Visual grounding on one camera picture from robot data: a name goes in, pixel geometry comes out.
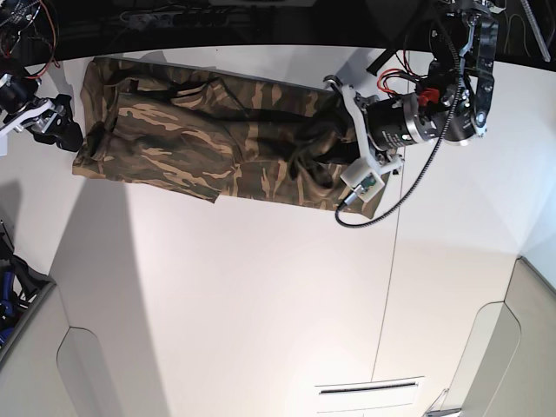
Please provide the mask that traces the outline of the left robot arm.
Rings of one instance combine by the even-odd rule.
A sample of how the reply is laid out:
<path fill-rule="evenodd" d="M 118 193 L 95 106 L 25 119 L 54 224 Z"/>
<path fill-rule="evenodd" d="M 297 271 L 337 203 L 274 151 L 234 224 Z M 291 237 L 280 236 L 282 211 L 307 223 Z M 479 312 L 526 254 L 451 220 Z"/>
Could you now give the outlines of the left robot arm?
<path fill-rule="evenodd" d="M 368 66 L 386 98 L 363 96 L 337 76 L 326 76 L 334 98 L 300 140 L 301 162 L 351 165 L 384 175 L 399 170 L 399 150 L 422 143 L 463 146 L 487 131 L 499 13 L 494 1 L 422 1 L 394 44 Z M 387 60 L 429 23 L 433 59 L 427 73 L 386 69 Z"/>

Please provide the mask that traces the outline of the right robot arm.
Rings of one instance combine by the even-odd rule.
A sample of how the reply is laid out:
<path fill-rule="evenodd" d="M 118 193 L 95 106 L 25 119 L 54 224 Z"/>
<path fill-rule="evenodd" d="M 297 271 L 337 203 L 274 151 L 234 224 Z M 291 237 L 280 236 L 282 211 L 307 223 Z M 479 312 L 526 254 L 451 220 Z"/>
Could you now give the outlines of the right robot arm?
<path fill-rule="evenodd" d="M 51 29 L 51 38 L 34 38 L 48 47 L 49 59 L 43 67 L 29 72 L 13 54 L 22 35 L 44 15 Z M 8 155 L 9 134 L 31 133 L 35 142 L 55 145 L 76 152 L 83 144 L 83 133 L 74 120 L 72 97 L 59 94 L 41 98 L 37 91 L 42 77 L 51 66 L 57 66 L 58 30 L 44 1 L 1 2 L 1 156 Z"/>

